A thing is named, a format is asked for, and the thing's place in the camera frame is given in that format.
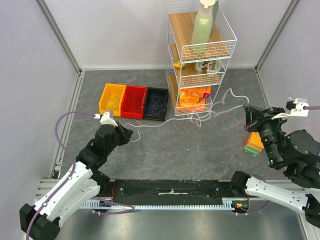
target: wire shelf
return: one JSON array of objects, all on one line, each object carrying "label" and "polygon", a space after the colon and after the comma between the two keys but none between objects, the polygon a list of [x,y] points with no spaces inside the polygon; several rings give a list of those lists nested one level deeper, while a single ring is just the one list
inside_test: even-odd
[{"label": "wire shelf", "polygon": [[[171,63],[178,61],[178,51],[175,44],[168,46]],[[219,72],[200,73],[196,70],[195,64],[191,64],[182,69],[174,67],[174,74],[178,82],[179,88],[196,88],[220,84],[226,72],[225,66],[222,61],[220,63]]]},{"label": "wire shelf", "polygon": [[208,43],[191,44],[197,12],[169,15],[170,26],[182,63],[231,58],[237,38],[219,7]]},{"label": "wire shelf", "polygon": [[180,88],[186,89],[219,85],[224,74],[224,72],[214,72],[193,76],[183,76],[180,78]]},{"label": "wire shelf", "polygon": [[[210,111],[237,43],[237,38],[219,7],[208,43],[191,44],[198,9],[199,0],[169,1],[166,78],[175,116]],[[219,72],[197,71],[196,62],[213,60],[219,61]],[[178,62],[188,65],[183,68],[173,67]],[[206,86],[216,86],[216,93],[214,95],[211,91],[211,96],[205,99],[205,103],[180,106],[178,93],[181,89]]]},{"label": "wire shelf", "polygon": [[199,0],[170,0],[169,13],[187,13],[198,11]]},{"label": "wire shelf", "polygon": [[194,105],[194,106],[177,106],[175,108],[175,115],[187,115],[187,114],[195,114],[195,113],[206,113],[210,111],[212,106],[211,97],[205,98],[205,104]]}]

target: yellow bin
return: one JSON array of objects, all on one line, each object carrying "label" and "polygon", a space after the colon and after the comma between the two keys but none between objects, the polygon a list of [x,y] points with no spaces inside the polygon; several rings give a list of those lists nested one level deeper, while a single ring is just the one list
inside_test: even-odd
[{"label": "yellow bin", "polygon": [[126,90],[126,85],[107,83],[99,101],[99,111],[103,114],[112,110],[114,116],[121,116],[121,103]]}]

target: gray mat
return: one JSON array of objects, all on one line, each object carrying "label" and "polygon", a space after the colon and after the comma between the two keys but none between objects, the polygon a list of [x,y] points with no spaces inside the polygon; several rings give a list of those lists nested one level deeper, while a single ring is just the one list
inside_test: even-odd
[{"label": "gray mat", "polygon": [[[106,83],[168,88],[165,70],[106,70],[86,71],[76,106],[77,110],[98,113],[98,102]],[[265,107],[259,83],[253,69],[228,69],[216,101],[228,88],[235,95],[245,95],[250,103]],[[246,102],[243,97],[235,98],[230,93],[225,105],[217,104],[212,110],[221,112]],[[166,120],[174,118],[171,100],[167,104]],[[162,122],[117,118],[123,126],[159,125]],[[77,155],[94,137],[99,121],[76,114],[73,118],[67,147]],[[244,152],[249,133],[244,130],[245,112],[242,107],[212,117],[202,122],[199,128],[190,120],[171,120],[160,127],[133,128],[132,140],[117,147],[100,171],[113,179],[231,179],[235,171],[258,173],[266,179],[284,178],[282,171],[268,167],[264,152],[257,157]],[[65,156],[61,173],[65,174],[71,159]]]}]

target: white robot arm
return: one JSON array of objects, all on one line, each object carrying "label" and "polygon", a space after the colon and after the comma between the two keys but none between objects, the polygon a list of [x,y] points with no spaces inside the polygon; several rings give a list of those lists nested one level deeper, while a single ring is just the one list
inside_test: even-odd
[{"label": "white robot arm", "polygon": [[244,172],[236,171],[230,187],[237,196],[250,195],[283,205],[320,228],[320,143],[305,130],[288,135],[281,130],[282,124],[291,116],[306,117],[306,99],[289,99],[286,108],[260,109],[245,105],[248,132],[258,132],[269,160],[269,167],[285,168],[283,174],[305,191],[289,191],[272,186]]},{"label": "white robot arm", "polygon": [[20,209],[20,226],[34,240],[54,240],[66,220],[81,205],[96,196],[110,178],[98,169],[107,162],[109,154],[117,147],[127,144],[133,132],[115,122],[112,112],[96,114],[101,126],[94,139],[82,149],[73,166],[63,178],[33,206],[25,204]]}]

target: black bin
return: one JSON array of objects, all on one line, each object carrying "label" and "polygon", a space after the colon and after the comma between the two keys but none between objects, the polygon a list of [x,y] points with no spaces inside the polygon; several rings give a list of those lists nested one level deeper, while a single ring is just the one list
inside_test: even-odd
[{"label": "black bin", "polygon": [[165,121],[169,90],[148,87],[143,106],[143,119]]}]

